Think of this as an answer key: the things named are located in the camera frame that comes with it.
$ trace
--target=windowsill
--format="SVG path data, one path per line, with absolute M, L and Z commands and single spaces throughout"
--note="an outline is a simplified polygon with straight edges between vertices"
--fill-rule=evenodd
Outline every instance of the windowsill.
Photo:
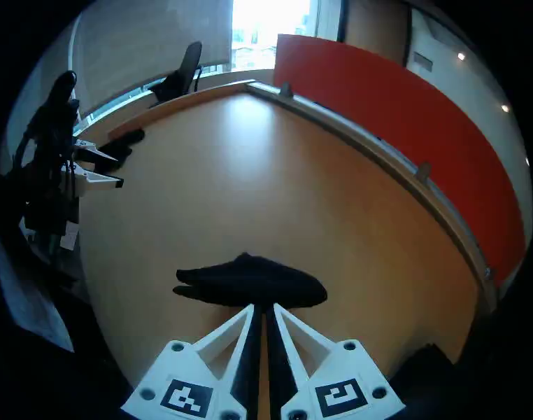
M 204 78 L 208 78 L 208 77 L 211 77 L 211 76 L 219 76 L 219 75 L 222 75 L 222 74 L 229 74 L 229 73 L 240 73 L 242 71 L 255 71 L 255 70 L 273 70 L 273 67 L 271 68 L 252 68 L 252 69 L 232 69 L 231 71 L 211 71 L 209 73 L 205 73 L 205 74 L 201 74 L 201 77 L 200 79 L 204 79 Z M 197 75 L 193 76 L 193 80 L 195 81 L 197 79 Z M 108 109 L 107 111 L 101 113 L 100 115 L 98 115 L 96 118 L 90 118 L 88 119 L 88 117 L 86 117 L 84 119 L 84 121 L 87 120 L 87 124 L 85 127 L 82 127 L 78 130 L 76 130 L 73 135 L 74 136 L 80 136 L 82 134 L 82 132 L 84 130 L 86 130 L 88 127 L 91 127 L 93 124 L 99 122 L 100 120 L 108 117 L 110 114 L 114 113 L 115 111 L 121 109 L 122 107 L 128 105 L 128 104 L 131 104 L 133 102 L 136 102 L 148 95 L 152 95 L 153 92 L 150 91 L 150 90 L 146 90 L 145 92 L 142 92 L 138 95 L 135 95 L 133 96 L 132 98 L 128 98 L 126 100 L 124 100 L 123 102 L 121 102 L 120 104 L 117 104 L 115 105 L 113 108 L 110 108 Z

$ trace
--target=red partition panel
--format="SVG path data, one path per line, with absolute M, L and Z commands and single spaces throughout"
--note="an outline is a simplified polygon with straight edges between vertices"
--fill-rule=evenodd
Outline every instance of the red partition panel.
M 523 221 L 509 178 L 477 126 L 414 73 L 346 44 L 279 35 L 274 83 L 363 126 L 419 165 L 457 207 L 499 286 L 525 253 Z

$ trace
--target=curtain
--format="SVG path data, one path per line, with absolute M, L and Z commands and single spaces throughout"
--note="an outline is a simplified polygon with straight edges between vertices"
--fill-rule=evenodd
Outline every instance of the curtain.
M 233 0 L 98 0 L 83 11 L 72 69 L 82 117 L 176 70 L 187 46 L 203 44 L 201 65 L 228 63 Z

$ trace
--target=black fabric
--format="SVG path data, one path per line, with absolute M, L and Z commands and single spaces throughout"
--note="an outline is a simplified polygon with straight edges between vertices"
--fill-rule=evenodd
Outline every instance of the black fabric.
M 171 101 L 189 93 L 192 78 L 199 66 L 201 52 L 202 42 L 197 41 L 190 44 L 185 51 L 179 69 L 167 76 L 163 82 L 150 87 L 150 90 L 155 93 L 158 103 Z
M 259 411 L 259 378 L 261 370 L 262 311 L 255 308 L 247 340 L 230 393 L 247 411 L 247 420 L 257 420 Z
M 112 365 L 63 350 L 14 327 L 0 363 L 16 380 L 3 391 L 20 415 L 0 419 L 134 419 L 120 407 L 133 388 Z
M 312 307 L 327 299 L 327 291 L 315 277 L 247 253 L 225 264 L 179 269 L 177 278 L 188 285 L 175 287 L 178 295 L 229 307 L 250 303 L 263 308 L 273 303 Z
M 123 134 L 118 139 L 110 141 L 106 145 L 100 147 L 98 150 L 106 155 L 117 159 L 117 161 L 109 159 L 100 159 L 95 162 L 95 172 L 98 174 L 107 174 L 114 172 L 125 163 L 127 158 L 131 155 L 132 149 L 129 146 L 144 140 L 144 130 L 135 129 L 134 131 Z
M 87 361 L 107 365 L 110 370 L 114 369 L 120 375 L 119 367 L 105 343 L 92 307 L 58 284 L 48 283 L 46 288 L 69 332 L 74 354 Z
M 436 346 L 424 346 L 408 358 L 390 380 L 391 388 L 408 404 L 448 381 L 454 366 Z
M 297 385 L 276 322 L 274 308 L 268 308 L 264 317 L 266 319 L 266 350 L 269 356 L 270 420 L 281 420 L 280 410 L 296 395 Z

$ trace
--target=office chair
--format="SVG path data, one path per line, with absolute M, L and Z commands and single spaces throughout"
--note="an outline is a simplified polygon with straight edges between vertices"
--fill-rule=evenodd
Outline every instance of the office chair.
M 201 51 L 202 42 L 196 41 L 190 44 L 185 51 L 185 56 L 179 69 L 167 76 L 163 82 L 150 87 L 150 90 L 156 94 L 158 100 L 158 103 L 152 106 L 171 101 L 189 93 L 193 75 L 199 69 L 199 75 L 194 82 L 194 91 L 197 91 L 202 73 L 202 66 L 199 66 Z

